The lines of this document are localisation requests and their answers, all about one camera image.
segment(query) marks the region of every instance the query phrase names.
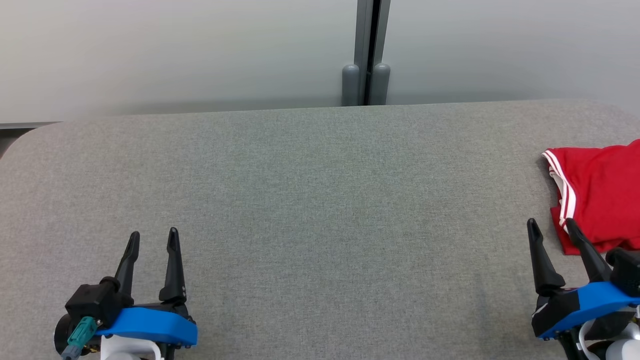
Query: wall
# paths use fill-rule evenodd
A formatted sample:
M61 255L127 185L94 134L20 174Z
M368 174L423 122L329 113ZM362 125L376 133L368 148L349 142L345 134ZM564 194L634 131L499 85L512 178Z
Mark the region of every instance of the wall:
M8 0L0 122L338 106L356 0Z
M640 115L635 0L392 0L387 104L581 97Z

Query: gray table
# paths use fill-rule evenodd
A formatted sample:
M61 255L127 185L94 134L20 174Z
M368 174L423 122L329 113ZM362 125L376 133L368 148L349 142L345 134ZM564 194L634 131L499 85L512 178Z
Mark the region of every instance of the gray table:
M56 359L78 285L141 233L133 297L180 231L200 343L177 359L562 359L530 326L525 221L556 269L547 147L629 143L589 101L148 115L36 129L0 160L1 359Z

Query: white stripe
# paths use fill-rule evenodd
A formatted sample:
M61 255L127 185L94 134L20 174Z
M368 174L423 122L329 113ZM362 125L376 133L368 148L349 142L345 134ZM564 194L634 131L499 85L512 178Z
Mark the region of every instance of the white stripe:
M566 226L564 225L564 222L566 221L567 218L573 218L575 214L575 204L576 204L575 192L573 190L573 187L571 186L571 183L569 183L569 181L567 181L566 176L564 176L562 166L560 166L560 161L558 161L556 155L554 155L554 153L551 152L550 150L547 150L542 154L542 156L544 156L547 159L553 171L556 173L557 176L559 176L563 180L563 183L564 183L563 189L561 190L563 192L563 199L560 205L560 219L559 219L560 223L559 224L566 231Z
M537 314L537 313L539 313L540 311L542 311L542 309L544 309L545 307L547 307L547 305L549 305L549 303L548 303L548 302L547 302L546 304L544 304L544 305L540 306L540 308L539 308L538 310L536 310L536 312L535 312L535 313L533 313L533 314L531 315L531 318L533 318L534 316L536 316L536 314Z

